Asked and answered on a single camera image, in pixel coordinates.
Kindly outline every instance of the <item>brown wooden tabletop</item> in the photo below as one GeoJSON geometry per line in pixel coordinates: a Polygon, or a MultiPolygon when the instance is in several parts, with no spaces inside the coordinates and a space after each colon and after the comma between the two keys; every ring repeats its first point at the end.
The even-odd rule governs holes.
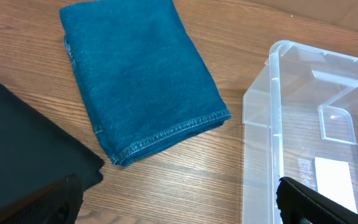
{"type": "Polygon", "coordinates": [[[241,223],[242,96],[276,41],[358,57],[358,33],[246,0],[176,0],[180,17],[233,118],[129,168],[114,167],[92,131],[59,9],[74,0],[0,0],[0,83],[106,164],[77,223],[241,223]]]}

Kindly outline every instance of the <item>hem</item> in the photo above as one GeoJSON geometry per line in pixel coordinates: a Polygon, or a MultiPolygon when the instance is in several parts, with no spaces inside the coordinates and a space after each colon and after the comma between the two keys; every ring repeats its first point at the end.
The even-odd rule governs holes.
{"type": "Polygon", "coordinates": [[[190,119],[185,122],[181,122],[170,128],[165,129],[164,131],[158,132],[151,136],[148,136],[140,141],[134,142],[130,144],[128,147],[124,148],[116,157],[114,161],[114,165],[122,165],[123,161],[125,161],[129,156],[137,153],[139,151],[147,149],[149,146],[156,144],[162,140],[171,138],[177,134],[180,134],[188,129],[203,125],[205,123],[209,123],[211,121],[217,121],[218,119],[224,117],[231,117],[231,113],[228,109],[216,111],[207,115],[203,115],[194,119],[190,119]]]}

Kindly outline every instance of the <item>folded blue cloth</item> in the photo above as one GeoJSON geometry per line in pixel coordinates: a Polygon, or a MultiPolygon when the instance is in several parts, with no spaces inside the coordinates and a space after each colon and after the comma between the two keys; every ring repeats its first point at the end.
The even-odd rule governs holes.
{"type": "Polygon", "coordinates": [[[94,132],[115,165],[231,117],[171,0],[83,2],[60,18],[94,132]]]}

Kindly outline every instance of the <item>folded garment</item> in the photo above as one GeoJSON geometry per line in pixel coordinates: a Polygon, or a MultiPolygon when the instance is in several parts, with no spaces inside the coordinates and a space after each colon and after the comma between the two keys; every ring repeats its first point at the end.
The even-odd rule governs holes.
{"type": "Polygon", "coordinates": [[[171,0],[82,2],[60,18],[94,132],[115,165],[231,117],[171,0]]]}
{"type": "Polygon", "coordinates": [[[83,190],[103,160],[0,84],[0,208],[69,174],[83,190]]]}

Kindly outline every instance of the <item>wooden table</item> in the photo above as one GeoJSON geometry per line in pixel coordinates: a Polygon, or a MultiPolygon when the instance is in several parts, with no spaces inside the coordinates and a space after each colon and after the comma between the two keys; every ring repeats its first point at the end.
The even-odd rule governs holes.
{"type": "Polygon", "coordinates": [[[62,45],[74,0],[0,0],[0,83],[102,157],[77,223],[241,223],[242,96],[281,39],[358,57],[358,33],[246,0],[176,0],[233,118],[126,169],[99,146],[62,45]]]}

